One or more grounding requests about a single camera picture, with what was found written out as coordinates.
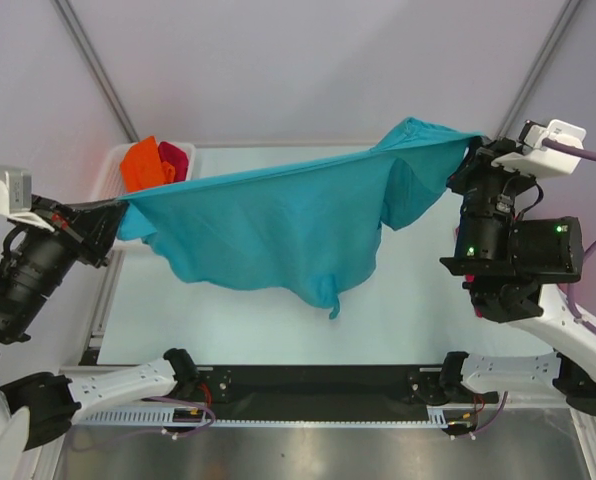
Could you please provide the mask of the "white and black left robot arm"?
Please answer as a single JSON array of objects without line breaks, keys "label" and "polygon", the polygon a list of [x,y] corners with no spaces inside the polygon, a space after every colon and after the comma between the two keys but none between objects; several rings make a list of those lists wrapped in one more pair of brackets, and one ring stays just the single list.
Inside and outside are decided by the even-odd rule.
[{"label": "white and black left robot arm", "polygon": [[0,217],[13,225],[0,260],[0,479],[15,478],[26,451],[90,414],[148,397],[185,400],[198,390],[198,370],[181,349],[110,373],[58,372],[84,330],[74,313],[61,325],[41,311],[76,264],[107,265],[127,208],[119,200],[65,205],[0,193]]}]

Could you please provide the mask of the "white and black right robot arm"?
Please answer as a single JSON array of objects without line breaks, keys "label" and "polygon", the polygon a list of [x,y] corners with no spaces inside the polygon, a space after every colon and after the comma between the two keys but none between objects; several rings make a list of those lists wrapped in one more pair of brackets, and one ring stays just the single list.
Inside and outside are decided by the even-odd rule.
[{"label": "white and black right robot arm", "polygon": [[596,318],[574,315],[559,287],[582,277],[584,249],[577,218],[527,220],[516,197],[537,186],[527,159],[510,139],[475,139],[448,181],[461,196],[460,222],[452,256],[441,263],[464,280],[476,313],[534,335],[552,351],[528,357],[449,353],[439,376],[451,401],[469,394],[517,392],[554,395],[596,417]]}]

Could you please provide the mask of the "teal t shirt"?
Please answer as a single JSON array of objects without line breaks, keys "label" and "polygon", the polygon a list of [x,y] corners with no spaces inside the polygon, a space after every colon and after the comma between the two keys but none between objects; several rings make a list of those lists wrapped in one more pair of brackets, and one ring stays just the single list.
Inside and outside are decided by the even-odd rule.
[{"label": "teal t shirt", "polygon": [[383,229],[439,200],[473,138],[409,117],[361,152],[131,193],[117,237],[183,282],[283,288],[336,317],[375,271]]}]

